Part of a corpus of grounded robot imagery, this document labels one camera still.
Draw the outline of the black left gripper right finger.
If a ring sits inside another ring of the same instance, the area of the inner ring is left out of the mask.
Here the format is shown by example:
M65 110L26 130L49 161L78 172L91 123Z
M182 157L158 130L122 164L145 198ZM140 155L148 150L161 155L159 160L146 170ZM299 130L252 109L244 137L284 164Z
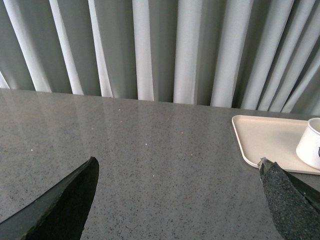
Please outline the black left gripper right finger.
M260 181L276 230L285 240L320 238L320 192L266 157Z

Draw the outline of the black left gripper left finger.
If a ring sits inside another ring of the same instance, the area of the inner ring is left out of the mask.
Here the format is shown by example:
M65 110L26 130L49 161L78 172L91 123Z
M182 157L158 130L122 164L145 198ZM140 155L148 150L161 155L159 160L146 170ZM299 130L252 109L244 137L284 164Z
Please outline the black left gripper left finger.
M91 157L35 201L0 224L2 240L79 240L99 179Z

